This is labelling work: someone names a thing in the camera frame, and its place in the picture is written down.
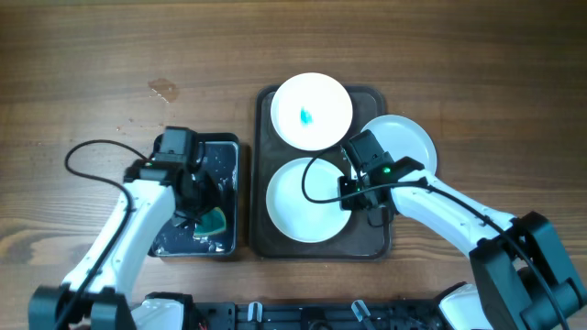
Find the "green yellow sponge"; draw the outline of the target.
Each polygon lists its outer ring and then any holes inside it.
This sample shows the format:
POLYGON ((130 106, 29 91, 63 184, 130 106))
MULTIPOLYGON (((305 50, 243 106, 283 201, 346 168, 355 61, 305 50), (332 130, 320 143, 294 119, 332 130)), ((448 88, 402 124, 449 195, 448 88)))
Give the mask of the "green yellow sponge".
POLYGON ((203 214, 194 226, 194 238, 210 237, 222 234, 227 230, 227 220, 221 208, 215 207, 203 214))

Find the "white plate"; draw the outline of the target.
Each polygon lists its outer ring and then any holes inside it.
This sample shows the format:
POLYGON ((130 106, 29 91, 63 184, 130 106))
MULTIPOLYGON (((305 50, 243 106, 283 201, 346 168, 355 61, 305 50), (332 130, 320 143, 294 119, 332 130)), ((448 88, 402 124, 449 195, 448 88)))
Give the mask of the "white plate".
POLYGON ((294 159, 271 177, 266 207, 273 224, 285 236, 302 243, 319 243, 337 235, 351 212, 340 203, 311 203, 308 197, 326 200, 338 196, 343 172, 334 164, 309 158, 294 159))
POLYGON ((334 78, 317 72, 285 81, 271 101, 271 123, 288 145, 305 151, 334 146, 349 131, 353 105, 334 78))
POLYGON ((410 157, 422 163, 430 174, 437 171, 437 151, 428 133, 416 122, 400 115, 381 115, 367 123, 384 151, 394 161, 410 157))

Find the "white plate top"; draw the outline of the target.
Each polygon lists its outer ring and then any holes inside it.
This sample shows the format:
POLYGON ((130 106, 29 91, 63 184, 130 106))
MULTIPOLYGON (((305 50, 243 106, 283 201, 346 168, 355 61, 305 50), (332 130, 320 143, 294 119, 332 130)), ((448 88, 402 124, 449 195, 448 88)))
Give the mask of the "white plate top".
POLYGON ((305 151, 334 146, 349 131, 353 105, 334 78, 317 72, 285 81, 271 101, 271 123, 288 145, 305 151))

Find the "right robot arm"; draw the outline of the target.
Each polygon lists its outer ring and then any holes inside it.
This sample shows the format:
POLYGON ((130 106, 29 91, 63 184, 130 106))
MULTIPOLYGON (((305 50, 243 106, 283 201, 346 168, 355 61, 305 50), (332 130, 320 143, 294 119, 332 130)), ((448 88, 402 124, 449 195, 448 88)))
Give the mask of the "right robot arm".
POLYGON ((343 206, 389 204, 445 238, 468 258, 474 282, 442 298, 454 329, 569 328, 586 305, 586 288, 542 214, 497 211, 457 192, 424 164, 388 154, 349 160, 354 179, 341 178, 343 206))

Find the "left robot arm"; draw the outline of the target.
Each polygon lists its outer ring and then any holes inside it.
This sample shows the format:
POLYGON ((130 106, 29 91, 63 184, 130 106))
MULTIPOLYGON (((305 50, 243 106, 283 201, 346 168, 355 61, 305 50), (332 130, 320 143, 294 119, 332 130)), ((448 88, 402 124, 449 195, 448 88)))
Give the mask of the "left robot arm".
POLYGON ((198 328, 189 295, 158 293, 131 309, 129 299, 153 240, 172 220, 194 223, 195 237, 227 228, 220 195, 196 142, 164 142, 127 169, 120 200, 83 260, 57 288, 39 287, 28 307, 32 329, 198 328))

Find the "brown serving tray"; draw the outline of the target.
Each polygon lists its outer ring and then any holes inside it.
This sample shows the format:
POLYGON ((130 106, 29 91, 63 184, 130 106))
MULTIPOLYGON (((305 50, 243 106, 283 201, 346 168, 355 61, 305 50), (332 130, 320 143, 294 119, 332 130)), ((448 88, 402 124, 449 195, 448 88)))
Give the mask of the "brown serving tray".
POLYGON ((271 101, 278 87, 261 89, 255 102, 255 139, 251 159, 249 245, 266 259, 338 259, 371 261, 385 257, 392 245, 390 213, 384 208, 350 215, 341 232, 325 242, 302 243, 282 234, 272 223, 266 207, 270 179, 282 165, 298 158, 311 158, 284 142, 271 123, 271 101))

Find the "black water tray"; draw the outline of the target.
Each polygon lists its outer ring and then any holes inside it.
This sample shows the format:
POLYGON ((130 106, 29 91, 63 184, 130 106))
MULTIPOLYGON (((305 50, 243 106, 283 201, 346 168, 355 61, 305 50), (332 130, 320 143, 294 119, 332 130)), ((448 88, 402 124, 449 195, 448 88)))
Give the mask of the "black water tray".
POLYGON ((201 221, 177 214, 155 237, 148 255, 154 258, 223 258, 234 252, 238 236, 239 141, 231 133, 202 133, 198 136, 196 161, 206 171, 219 192, 219 208, 226 218, 226 229, 202 236, 196 229, 201 221))

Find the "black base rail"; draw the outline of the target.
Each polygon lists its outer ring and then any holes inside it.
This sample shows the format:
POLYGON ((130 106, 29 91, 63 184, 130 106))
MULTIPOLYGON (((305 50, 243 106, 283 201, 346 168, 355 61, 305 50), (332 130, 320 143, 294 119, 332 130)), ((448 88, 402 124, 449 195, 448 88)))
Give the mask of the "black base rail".
POLYGON ((186 315, 185 329, 381 329, 433 330, 449 325, 433 300, 390 302, 273 304, 196 302, 186 315))

